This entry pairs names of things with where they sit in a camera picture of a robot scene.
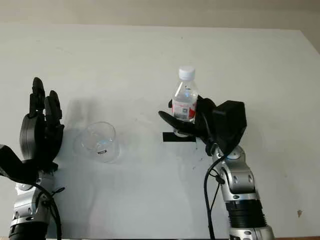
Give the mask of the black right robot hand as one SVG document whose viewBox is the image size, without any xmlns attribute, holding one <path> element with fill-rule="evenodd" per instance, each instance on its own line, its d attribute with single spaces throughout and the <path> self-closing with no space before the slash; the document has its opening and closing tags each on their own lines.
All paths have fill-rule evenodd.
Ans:
<svg viewBox="0 0 320 240">
<path fill-rule="evenodd" d="M 173 132 L 163 132 L 164 142 L 195 142 L 196 138 L 202 140 L 207 148 L 215 144 L 215 127 L 213 110 L 215 103 L 209 98 L 198 97 L 196 102 L 194 122 L 178 120 L 169 113 L 160 110 L 159 116 L 170 126 L 172 126 L 182 137 Z"/>
</svg>

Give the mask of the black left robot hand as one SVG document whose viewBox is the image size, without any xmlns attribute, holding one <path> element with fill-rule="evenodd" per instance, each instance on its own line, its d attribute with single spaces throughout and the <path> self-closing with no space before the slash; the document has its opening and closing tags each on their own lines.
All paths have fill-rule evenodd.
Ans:
<svg viewBox="0 0 320 240">
<path fill-rule="evenodd" d="M 22 120 L 19 136 L 24 163 L 38 171 L 55 172 L 58 169 L 54 159 L 63 141 L 65 126 L 61 119 L 58 94 L 51 90 L 46 96 L 42 80 L 35 77 L 29 95 L 29 112 Z"/>
</svg>

